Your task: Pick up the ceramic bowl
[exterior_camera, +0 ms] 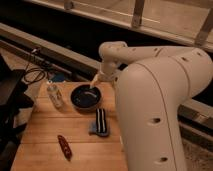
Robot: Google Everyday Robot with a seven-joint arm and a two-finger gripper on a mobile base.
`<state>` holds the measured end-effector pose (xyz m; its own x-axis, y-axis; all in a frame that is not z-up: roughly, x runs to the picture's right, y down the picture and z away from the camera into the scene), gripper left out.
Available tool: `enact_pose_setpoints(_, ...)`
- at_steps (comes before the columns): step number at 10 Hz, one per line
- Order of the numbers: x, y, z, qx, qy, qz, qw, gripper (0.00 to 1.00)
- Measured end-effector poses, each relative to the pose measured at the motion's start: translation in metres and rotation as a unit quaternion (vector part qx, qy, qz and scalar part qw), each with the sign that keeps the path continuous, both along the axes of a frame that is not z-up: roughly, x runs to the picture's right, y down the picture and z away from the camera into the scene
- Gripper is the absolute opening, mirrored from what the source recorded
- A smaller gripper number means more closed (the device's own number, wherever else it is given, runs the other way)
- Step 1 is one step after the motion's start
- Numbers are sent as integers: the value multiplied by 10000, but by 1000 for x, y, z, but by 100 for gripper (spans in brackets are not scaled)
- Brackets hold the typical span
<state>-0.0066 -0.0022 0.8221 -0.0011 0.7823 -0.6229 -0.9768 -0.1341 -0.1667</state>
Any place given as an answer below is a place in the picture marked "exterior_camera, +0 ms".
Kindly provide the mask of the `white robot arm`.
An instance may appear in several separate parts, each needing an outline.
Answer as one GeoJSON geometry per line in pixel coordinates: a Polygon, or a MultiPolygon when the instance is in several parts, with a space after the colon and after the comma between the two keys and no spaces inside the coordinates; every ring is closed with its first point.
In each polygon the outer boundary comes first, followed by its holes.
{"type": "Polygon", "coordinates": [[[128,171],[187,171],[178,108],[213,79],[213,60],[184,46],[99,46],[91,84],[115,83],[115,105],[128,171]]]}

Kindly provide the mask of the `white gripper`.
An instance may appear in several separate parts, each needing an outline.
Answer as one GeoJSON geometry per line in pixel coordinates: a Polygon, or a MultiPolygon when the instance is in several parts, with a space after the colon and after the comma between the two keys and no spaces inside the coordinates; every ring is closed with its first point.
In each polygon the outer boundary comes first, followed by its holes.
{"type": "Polygon", "coordinates": [[[118,65],[116,63],[102,63],[98,74],[90,82],[90,89],[94,88],[100,82],[113,82],[117,76],[118,65]]]}

